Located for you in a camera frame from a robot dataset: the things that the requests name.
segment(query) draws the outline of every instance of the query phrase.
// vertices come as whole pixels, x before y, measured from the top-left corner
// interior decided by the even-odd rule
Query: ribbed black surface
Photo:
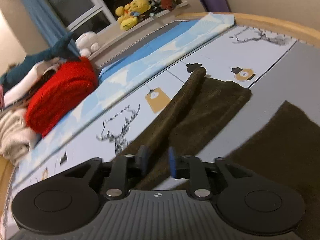
[[[77,231],[56,236],[41,236],[23,229],[11,239],[300,240],[293,232],[269,237],[240,232],[226,224],[210,203],[193,200],[184,190],[132,191],[123,200],[107,202],[91,223]]]

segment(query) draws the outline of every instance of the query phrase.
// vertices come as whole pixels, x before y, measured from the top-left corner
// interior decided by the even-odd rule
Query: blue curtain
[[[31,20],[38,27],[39,32],[52,47],[62,36],[67,33],[66,28],[57,18],[46,0],[21,0],[29,12]],[[72,40],[69,49],[79,54],[75,42]]]

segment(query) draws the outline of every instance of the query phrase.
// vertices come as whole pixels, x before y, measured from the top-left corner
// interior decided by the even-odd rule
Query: pikachu plush toy
[[[131,29],[146,17],[154,15],[149,0],[133,0],[124,7],[118,7],[115,13],[119,17],[117,21],[120,24],[120,29],[124,31]]]

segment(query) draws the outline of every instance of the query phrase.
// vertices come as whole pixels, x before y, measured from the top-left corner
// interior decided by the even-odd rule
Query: blue and white bedsheet
[[[167,32],[161,34],[160,36],[149,41],[147,44],[137,49],[132,54],[121,57],[119,60],[113,63],[106,63],[99,75],[99,84],[105,81],[108,77],[116,73],[119,69],[135,62],[140,59],[147,57],[149,54],[155,52],[157,49],[161,48],[168,42],[177,38],[181,34],[185,33],[193,25],[195,25],[199,20],[192,20],[189,22],[180,22],[178,25],[168,30]]]
[[[185,33],[146,57],[129,63],[106,78],[92,94],[61,119],[19,164],[19,169],[16,171],[12,184],[13,188],[31,175],[45,160],[58,152],[110,106],[165,67],[233,25],[233,15],[209,13]]]

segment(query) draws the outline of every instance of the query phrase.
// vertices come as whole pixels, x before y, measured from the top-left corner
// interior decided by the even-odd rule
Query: bed
[[[17,230],[10,204],[19,191],[90,158],[114,158],[155,119],[198,66],[207,69],[208,77],[232,80],[253,93],[198,154],[203,161],[240,146],[288,98],[320,124],[317,75],[310,74],[319,72],[317,47],[320,32],[286,21],[236,13],[178,16],[102,64],[98,89],[59,122],[12,176],[12,166],[4,162],[1,187],[9,186],[7,196],[0,199],[5,203],[2,237],[7,239]],[[157,189],[177,183],[181,181],[167,179]]]

